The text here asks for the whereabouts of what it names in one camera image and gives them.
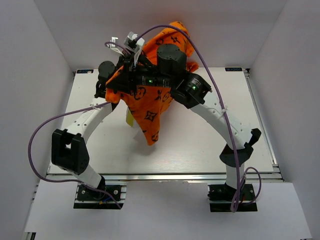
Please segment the orange patterned pillowcase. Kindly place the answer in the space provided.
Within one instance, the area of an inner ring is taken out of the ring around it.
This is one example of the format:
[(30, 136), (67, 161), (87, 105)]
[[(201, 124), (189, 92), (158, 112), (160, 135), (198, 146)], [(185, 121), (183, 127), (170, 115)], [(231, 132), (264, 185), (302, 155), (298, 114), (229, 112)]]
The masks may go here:
[[(142, 52), (154, 65), (157, 63), (157, 49), (162, 44), (174, 44), (188, 57), (195, 51), (180, 32), (172, 28), (165, 28), (143, 47)], [(133, 95), (107, 88), (105, 100), (113, 104), (123, 100), (141, 128), (147, 144), (151, 146), (159, 139), (160, 116), (169, 108), (173, 98), (169, 88), (139, 86)]]

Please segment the cream contoured pillow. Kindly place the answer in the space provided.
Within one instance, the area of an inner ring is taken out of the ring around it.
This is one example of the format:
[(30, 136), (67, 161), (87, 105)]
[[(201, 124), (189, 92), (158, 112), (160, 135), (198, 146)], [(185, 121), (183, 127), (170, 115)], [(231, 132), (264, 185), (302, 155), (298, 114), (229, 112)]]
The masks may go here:
[(136, 139), (137, 136), (139, 135), (139, 131), (141, 129), (140, 129), (140, 126), (138, 125), (138, 123), (136, 122), (135, 118), (133, 117), (129, 107), (127, 107), (127, 109), (126, 109), (125, 121), (126, 121), (127, 125), (129, 125), (133, 129), (133, 131), (134, 131), (133, 139)]

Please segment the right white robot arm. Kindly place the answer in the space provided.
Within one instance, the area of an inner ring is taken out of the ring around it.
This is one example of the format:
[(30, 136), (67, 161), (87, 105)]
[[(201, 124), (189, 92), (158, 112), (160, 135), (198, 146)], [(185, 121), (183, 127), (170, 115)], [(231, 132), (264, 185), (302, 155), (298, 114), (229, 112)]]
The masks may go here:
[(106, 84), (107, 98), (123, 100), (149, 145), (160, 133), (160, 116), (172, 101), (203, 118), (225, 140), (219, 158), (226, 166), (224, 186), (211, 192), (212, 200), (236, 200), (244, 193), (244, 164), (253, 153), (261, 131), (245, 127), (227, 113), (211, 86), (187, 64), (187, 53), (172, 43), (162, 44), (138, 57), (126, 55)]

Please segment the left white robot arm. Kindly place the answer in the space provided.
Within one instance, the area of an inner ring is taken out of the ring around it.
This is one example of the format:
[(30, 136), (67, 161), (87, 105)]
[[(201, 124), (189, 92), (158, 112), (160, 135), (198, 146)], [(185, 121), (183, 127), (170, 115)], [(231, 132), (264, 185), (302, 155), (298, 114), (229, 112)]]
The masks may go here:
[(89, 109), (84, 110), (67, 128), (56, 129), (51, 139), (52, 164), (84, 183), (95, 200), (101, 200), (107, 195), (106, 184), (104, 177), (89, 164), (87, 142), (98, 125), (117, 107), (116, 103), (105, 100), (106, 82), (115, 71), (116, 66), (111, 61), (104, 61), (99, 65), (95, 95)]

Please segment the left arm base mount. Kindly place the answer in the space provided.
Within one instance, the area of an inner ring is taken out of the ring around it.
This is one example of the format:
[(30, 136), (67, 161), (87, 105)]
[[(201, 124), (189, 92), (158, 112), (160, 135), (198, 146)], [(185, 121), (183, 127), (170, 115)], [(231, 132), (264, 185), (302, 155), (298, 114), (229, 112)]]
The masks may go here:
[(125, 202), (127, 185), (106, 183), (104, 192), (94, 191), (78, 184), (73, 203), (74, 209), (83, 210), (120, 210)]

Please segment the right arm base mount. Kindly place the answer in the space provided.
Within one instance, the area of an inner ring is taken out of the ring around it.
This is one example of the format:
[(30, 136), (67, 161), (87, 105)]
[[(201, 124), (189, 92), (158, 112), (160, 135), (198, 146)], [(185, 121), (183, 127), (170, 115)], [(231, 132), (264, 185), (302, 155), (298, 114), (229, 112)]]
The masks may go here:
[[(208, 185), (208, 198), (211, 213), (230, 213), (231, 203), (235, 190), (226, 184)], [(240, 192), (237, 212), (257, 212), (256, 202), (251, 202), (256, 197), (252, 184), (245, 184)]]

